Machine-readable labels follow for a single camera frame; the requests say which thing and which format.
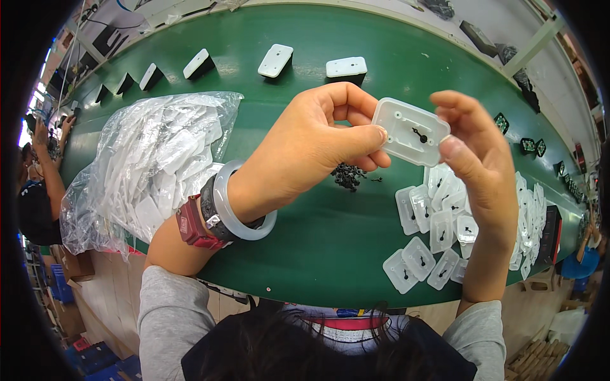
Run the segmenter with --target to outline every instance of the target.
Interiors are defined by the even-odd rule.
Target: blue shirt
[[[564,259],[564,264],[561,268],[561,276],[569,279],[582,279],[593,274],[600,262],[600,255],[597,253],[597,250],[586,246],[584,248],[584,255],[581,263],[578,263],[576,254],[577,252],[573,252]]]

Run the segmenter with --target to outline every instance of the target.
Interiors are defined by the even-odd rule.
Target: hand
[[[466,184],[479,231],[512,250],[519,206],[508,143],[476,99],[447,90],[432,94],[430,101],[451,125],[451,135],[439,144],[441,160]]]
[[[229,178],[229,202],[237,217],[254,221],[291,203],[342,162],[364,171],[390,166],[390,157],[379,150],[387,132],[370,124],[376,106],[374,97],[348,82],[297,95]],[[354,127],[335,124],[341,120]]]
[[[47,143],[49,140],[49,131],[46,129],[45,123],[41,118],[36,119],[36,128],[34,129],[34,136],[32,138],[32,147],[36,154],[46,152]]]
[[[72,129],[72,125],[76,122],[76,117],[74,115],[68,116],[62,123],[62,139],[66,139],[70,130]]]

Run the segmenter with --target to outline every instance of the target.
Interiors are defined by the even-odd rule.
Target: black shirt
[[[28,180],[17,196],[19,230],[33,244],[62,244],[59,219],[53,221],[45,181]]]

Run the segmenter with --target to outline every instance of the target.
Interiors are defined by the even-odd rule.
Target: blue cable
[[[125,9],[127,12],[131,12],[129,9],[125,8],[125,7],[124,7],[124,6],[121,4],[121,2],[120,2],[119,0],[117,0],[117,4],[118,4],[118,6],[119,6],[119,7],[121,7],[121,8],[123,8],[123,9]]]

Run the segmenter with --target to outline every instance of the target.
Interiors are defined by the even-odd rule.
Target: wooden pallet
[[[517,358],[505,367],[504,379],[508,381],[548,380],[569,349],[568,344],[555,339],[530,342]]]

